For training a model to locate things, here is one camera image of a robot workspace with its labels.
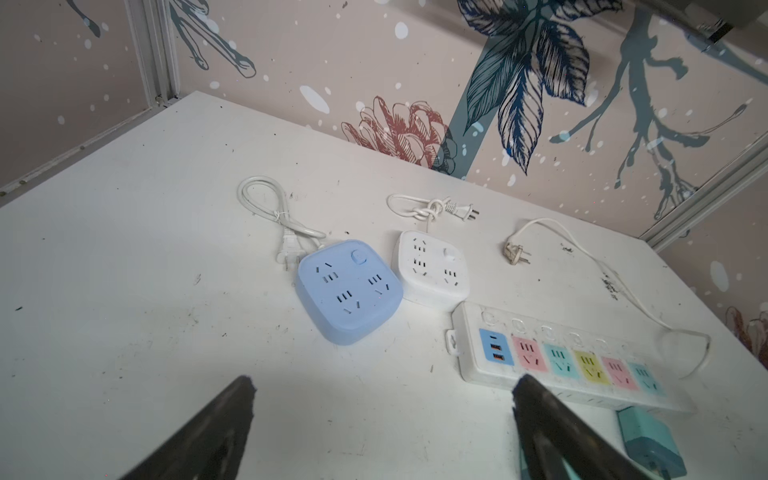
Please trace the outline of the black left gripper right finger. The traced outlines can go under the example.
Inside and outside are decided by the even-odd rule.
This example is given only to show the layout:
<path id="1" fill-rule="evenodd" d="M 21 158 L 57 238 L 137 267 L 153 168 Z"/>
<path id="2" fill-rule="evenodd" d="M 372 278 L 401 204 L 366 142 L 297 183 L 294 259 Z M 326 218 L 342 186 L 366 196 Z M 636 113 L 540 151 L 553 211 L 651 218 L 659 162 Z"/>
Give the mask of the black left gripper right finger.
<path id="1" fill-rule="evenodd" d="M 512 390 L 520 445 L 532 479 L 645 479 L 634 464 L 582 421 L 535 377 Z"/>

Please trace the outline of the white square power socket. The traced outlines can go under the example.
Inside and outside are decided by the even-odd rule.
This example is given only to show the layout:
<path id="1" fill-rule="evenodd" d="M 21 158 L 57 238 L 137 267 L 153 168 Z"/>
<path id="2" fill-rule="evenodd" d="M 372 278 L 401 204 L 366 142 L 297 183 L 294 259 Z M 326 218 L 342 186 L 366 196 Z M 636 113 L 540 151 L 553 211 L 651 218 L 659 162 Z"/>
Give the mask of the white square power socket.
<path id="1" fill-rule="evenodd" d="M 402 284 L 403 298 L 438 311 L 453 311 L 470 294 L 467 260 L 460 249 L 435 237 L 431 226 L 444 214 L 468 221 L 479 212 L 449 197 L 391 194 L 386 204 L 397 216 L 423 224 L 421 230 L 401 232 L 394 248 L 392 270 Z"/>

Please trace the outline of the white multicolour power strip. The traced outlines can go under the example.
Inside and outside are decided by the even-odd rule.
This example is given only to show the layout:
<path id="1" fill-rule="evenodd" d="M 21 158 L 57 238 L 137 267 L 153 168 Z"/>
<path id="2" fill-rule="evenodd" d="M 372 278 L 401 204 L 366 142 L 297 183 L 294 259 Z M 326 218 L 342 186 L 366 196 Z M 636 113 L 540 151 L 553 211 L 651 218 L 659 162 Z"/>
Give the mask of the white multicolour power strip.
<path id="1" fill-rule="evenodd" d="M 653 348 L 595 329 L 464 301 L 454 309 L 453 327 L 446 333 L 446 348 L 457 357 L 461 377 L 473 384 L 513 389 L 523 376 L 531 375 L 566 402 L 616 411 L 642 407 L 694 412 L 694 403 L 680 383 L 707 365 L 711 336 L 669 325 L 643 304 L 609 263 L 598 257 L 592 260 L 612 298 L 625 296 L 661 327 Z M 676 372 L 661 354 L 663 342 L 677 336 L 703 343 L 701 359 L 685 374 Z"/>

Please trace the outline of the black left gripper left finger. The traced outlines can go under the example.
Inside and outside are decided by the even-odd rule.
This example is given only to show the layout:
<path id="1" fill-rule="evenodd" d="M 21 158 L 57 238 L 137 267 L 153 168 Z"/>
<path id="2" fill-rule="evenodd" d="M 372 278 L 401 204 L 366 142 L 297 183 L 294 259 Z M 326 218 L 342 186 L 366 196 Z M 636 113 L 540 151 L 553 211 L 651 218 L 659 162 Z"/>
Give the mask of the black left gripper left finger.
<path id="1" fill-rule="evenodd" d="M 234 479 L 244 456 L 257 389 L 241 375 L 126 479 Z"/>

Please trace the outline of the teal charger plug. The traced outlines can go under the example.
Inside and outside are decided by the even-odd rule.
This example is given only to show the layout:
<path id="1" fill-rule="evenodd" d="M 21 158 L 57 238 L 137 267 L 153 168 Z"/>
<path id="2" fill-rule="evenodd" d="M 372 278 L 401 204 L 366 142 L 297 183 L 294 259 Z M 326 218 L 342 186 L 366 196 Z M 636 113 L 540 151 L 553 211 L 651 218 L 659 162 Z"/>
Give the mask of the teal charger plug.
<path id="1" fill-rule="evenodd" d="M 662 479 L 688 474 L 671 431 L 663 422 L 637 407 L 618 411 L 617 420 L 631 460 Z"/>

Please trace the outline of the blue square power socket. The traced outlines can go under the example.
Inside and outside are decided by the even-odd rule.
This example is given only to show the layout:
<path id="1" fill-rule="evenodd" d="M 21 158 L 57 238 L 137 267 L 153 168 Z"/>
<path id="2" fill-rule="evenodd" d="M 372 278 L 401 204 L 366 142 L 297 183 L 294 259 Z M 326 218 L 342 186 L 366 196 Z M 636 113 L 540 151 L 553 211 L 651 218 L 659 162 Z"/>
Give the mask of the blue square power socket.
<path id="1" fill-rule="evenodd" d="M 401 281 L 368 244 L 325 245 L 325 233 L 293 219 L 285 190 L 270 177 L 244 179 L 237 199 L 252 214 L 282 227 L 276 261 L 296 270 L 298 298 L 326 340 L 352 345 L 396 313 L 404 298 Z"/>

